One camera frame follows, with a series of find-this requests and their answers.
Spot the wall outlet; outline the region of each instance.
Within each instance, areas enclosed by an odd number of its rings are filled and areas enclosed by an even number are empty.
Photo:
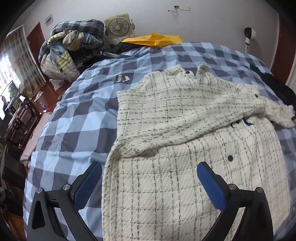
[[[190,11],[190,7],[189,6],[179,6],[180,10],[186,10],[186,11]]]

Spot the plastic bag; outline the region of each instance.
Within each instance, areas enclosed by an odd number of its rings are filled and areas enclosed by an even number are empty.
[[[151,35],[145,35],[135,38],[126,38],[123,40],[125,43],[140,44],[152,47],[163,47],[172,44],[182,43],[180,36],[175,35],[161,35],[157,33],[151,33]]]
[[[43,94],[43,91],[39,91],[38,94],[36,95],[36,98],[35,98],[34,102],[39,100],[39,98],[41,97],[42,94]]]
[[[52,84],[52,86],[54,87],[54,90],[57,91],[59,88],[61,88],[65,81],[64,80],[53,80],[53,79],[50,79],[49,80],[50,83]]]

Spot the white wall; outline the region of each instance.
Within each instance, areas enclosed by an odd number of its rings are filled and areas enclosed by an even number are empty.
[[[190,11],[170,14],[174,5],[190,6]],[[29,34],[38,22],[45,39],[55,24],[68,20],[98,19],[127,12],[136,25],[136,36],[150,32],[180,35],[184,42],[200,41],[245,49],[245,27],[257,32],[249,53],[270,66],[277,42],[277,12],[264,0],[42,0],[25,22]],[[54,22],[46,27],[52,13]]]

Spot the black button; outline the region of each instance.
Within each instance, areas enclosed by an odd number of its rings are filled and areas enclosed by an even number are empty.
[[[229,156],[227,157],[227,159],[228,159],[228,161],[233,161],[233,156],[232,156],[232,155],[229,155]]]

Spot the tv screen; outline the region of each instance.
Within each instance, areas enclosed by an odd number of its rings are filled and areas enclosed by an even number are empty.
[[[4,89],[1,94],[0,100],[0,118],[3,120],[5,115],[12,115],[10,106],[13,106],[15,100],[19,97],[20,92],[18,91],[15,84],[11,81],[8,86]]]

